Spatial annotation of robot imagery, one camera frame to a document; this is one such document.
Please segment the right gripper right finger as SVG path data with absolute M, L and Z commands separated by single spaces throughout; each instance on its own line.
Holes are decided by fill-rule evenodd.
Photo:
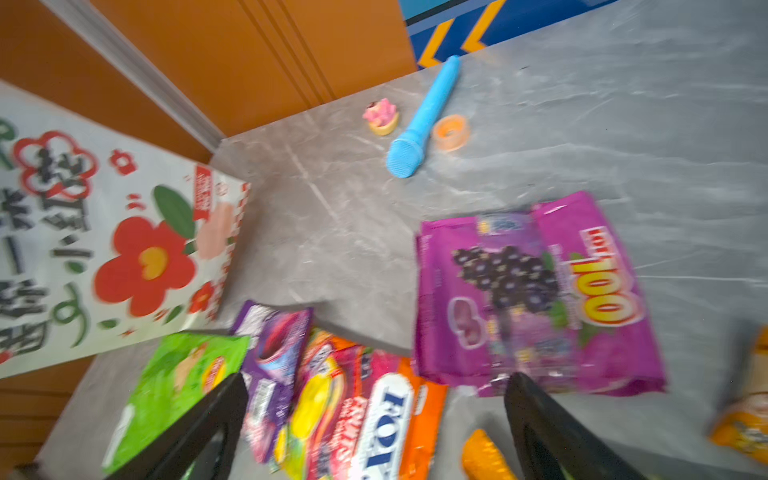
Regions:
M 527 375 L 509 378 L 504 406 L 524 478 L 644 477 Z

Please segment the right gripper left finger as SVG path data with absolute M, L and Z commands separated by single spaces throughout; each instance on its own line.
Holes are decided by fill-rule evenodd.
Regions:
M 248 403 L 240 373 L 228 376 L 110 479 L 227 479 Z

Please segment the green Lays chips bag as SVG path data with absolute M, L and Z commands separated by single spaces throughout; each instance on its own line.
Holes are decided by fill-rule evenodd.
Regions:
M 116 472 L 206 394 L 237 373 L 246 337 L 177 333 L 164 338 L 123 409 L 102 462 Z

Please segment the magenta grape candy bag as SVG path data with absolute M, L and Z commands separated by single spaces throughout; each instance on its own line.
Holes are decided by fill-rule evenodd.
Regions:
M 522 373 L 549 392 L 662 392 L 650 311 L 593 196 L 426 221 L 416 237 L 413 365 L 480 397 Z

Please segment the purple Fox's candy bag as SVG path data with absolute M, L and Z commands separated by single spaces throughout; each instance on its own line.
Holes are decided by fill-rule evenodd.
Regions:
M 284 311 L 249 300 L 230 329 L 249 339 L 241 366 L 248 392 L 242 437 L 260 464 L 269 461 L 286 424 L 312 316 L 310 308 Z

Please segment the white floral paper bag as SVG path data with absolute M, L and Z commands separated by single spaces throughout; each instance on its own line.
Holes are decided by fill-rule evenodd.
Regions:
M 216 318 L 251 187 L 1 86 L 1 374 Z

